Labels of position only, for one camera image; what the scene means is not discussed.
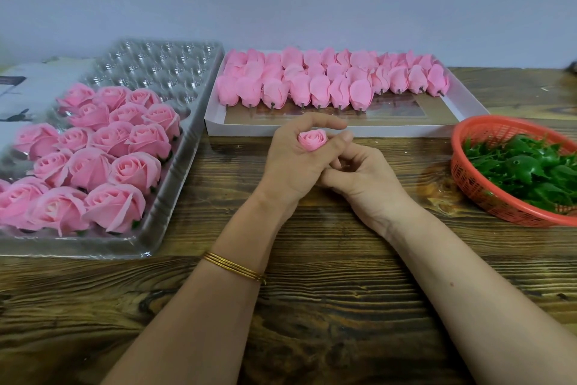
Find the woman's right hand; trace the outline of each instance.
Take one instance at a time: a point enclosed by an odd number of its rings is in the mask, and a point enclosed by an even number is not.
[[[361,221],[379,235],[385,236],[391,222],[421,209],[378,149],[351,143],[339,159],[342,169],[326,168],[321,184],[343,195]]]

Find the forearm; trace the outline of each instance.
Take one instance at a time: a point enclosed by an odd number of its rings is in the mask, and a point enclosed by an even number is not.
[[[256,192],[228,222],[212,251],[262,273],[284,219],[282,208]],[[236,383],[259,288],[255,280],[201,260],[104,384]]]
[[[479,383],[566,384],[577,338],[424,209],[383,234],[407,264]]]

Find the gold bracelet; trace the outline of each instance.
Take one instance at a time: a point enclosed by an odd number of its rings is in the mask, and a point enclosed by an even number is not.
[[[221,258],[219,255],[211,253],[210,251],[205,252],[203,254],[203,258],[208,260],[209,262],[212,262],[214,265],[218,265],[221,268],[224,268],[225,270],[232,271],[244,277],[248,277],[249,279],[256,280],[262,283],[263,285],[267,284],[267,279],[264,277],[263,274],[259,274],[258,272],[254,272],[245,267],[237,265],[234,262],[231,262],[225,258]]]

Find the wood grain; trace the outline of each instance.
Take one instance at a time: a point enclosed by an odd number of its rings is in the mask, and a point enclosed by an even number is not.
[[[536,119],[577,139],[574,75],[454,72],[491,112]],[[414,199],[577,334],[576,229],[521,228],[480,211],[451,180],[448,140],[360,142],[381,149]],[[152,258],[0,258],[0,384],[102,380],[254,190],[269,144],[205,136]],[[240,383],[472,383],[410,273],[339,196],[314,189],[301,201],[267,273]]]

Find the clear plastic tray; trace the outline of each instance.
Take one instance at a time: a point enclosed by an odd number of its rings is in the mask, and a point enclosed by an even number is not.
[[[95,90],[123,85],[132,90],[154,90],[181,116],[182,135],[172,143],[173,157],[163,166],[156,194],[147,198],[142,222],[126,235],[106,233],[96,227],[83,236],[54,236],[44,229],[23,233],[0,229],[2,256],[65,256],[71,258],[144,258],[160,246],[178,195],[191,168],[204,130],[204,113],[211,94],[223,47],[216,41],[164,41],[127,38],[119,40],[95,60],[92,70],[79,80]],[[70,127],[54,107],[35,122],[48,122],[59,131]],[[17,179],[32,169],[25,156],[6,147],[0,154],[0,178]]]

